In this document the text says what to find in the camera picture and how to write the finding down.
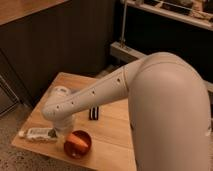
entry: floor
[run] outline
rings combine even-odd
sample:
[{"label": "floor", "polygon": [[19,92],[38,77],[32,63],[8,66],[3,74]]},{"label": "floor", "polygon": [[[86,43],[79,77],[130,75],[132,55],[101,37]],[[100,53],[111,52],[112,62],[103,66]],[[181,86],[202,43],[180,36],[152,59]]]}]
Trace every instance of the floor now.
[{"label": "floor", "polygon": [[[112,67],[109,67],[97,77],[100,78],[108,74],[112,69]],[[0,171],[89,171],[79,166],[11,146],[12,139],[30,112],[30,108],[20,104],[14,110],[0,117]],[[211,159],[213,161],[213,134],[211,140]]]}]

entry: cabinet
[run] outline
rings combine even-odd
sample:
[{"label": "cabinet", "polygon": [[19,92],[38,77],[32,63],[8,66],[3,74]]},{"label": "cabinet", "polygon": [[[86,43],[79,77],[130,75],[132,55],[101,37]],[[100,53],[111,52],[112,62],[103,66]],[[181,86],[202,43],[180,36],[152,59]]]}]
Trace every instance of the cabinet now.
[{"label": "cabinet", "polygon": [[0,48],[35,104],[58,72],[107,64],[116,0],[72,0],[0,26]]}]

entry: shelf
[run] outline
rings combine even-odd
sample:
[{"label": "shelf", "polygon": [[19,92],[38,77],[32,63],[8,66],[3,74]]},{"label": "shelf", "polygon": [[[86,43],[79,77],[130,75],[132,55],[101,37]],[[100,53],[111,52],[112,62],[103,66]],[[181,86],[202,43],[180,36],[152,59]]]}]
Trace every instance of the shelf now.
[{"label": "shelf", "polygon": [[201,2],[197,1],[196,3],[193,4],[193,6],[196,6],[196,8],[199,9],[199,11],[198,10],[196,10],[196,12],[195,10],[191,11],[189,15],[183,15],[177,12],[162,9],[161,8],[162,3],[163,2],[159,2],[157,3],[157,5],[152,6],[147,5],[145,3],[141,5],[136,5],[135,1],[133,0],[127,1],[128,6],[213,31],[213,23],[208,21],[208,19],[213,17],[213,14],[200,11],[202,8]]}]

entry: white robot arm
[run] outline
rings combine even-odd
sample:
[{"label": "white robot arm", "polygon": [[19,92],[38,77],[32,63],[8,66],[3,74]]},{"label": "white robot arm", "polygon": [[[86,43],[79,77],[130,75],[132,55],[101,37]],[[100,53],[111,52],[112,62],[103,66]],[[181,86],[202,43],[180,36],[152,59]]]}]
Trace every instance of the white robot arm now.
[{"label": "white robot arm", "polygon": [[209,171],[210,102],[198,73],[179,57],[155,53],[70,93],[53,89],[43,115],[56,129],[73,113],[128,98],[137,170]]}]

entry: wooden table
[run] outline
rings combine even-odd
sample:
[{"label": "wooden table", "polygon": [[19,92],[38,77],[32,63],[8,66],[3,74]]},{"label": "wooden table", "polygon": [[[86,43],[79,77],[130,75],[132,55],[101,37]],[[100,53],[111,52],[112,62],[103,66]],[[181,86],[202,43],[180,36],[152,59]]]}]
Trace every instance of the wooden table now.
[{"label": "wooden table", "polygon": [[0,25],[68,0],[0,0]]},{"label": "wooden table", "polygon": [[[51,123],[43,118],[40,109],[52,87],[63,85],[70,89],[82,89],[93,82],[93,78],[59,73],[21,130],[51,126]],[[136,170],[127,100],[101,106],[98,121],[88,120],[88,110],[77,113],[74,130],[79,129],[85,130],[92,137],[92,148],[82,159],[71,159],[63,150],[59,150],[55,143],[28,142],[20,139],[18,135],[15,136],[12,145],[95,170]]]}]

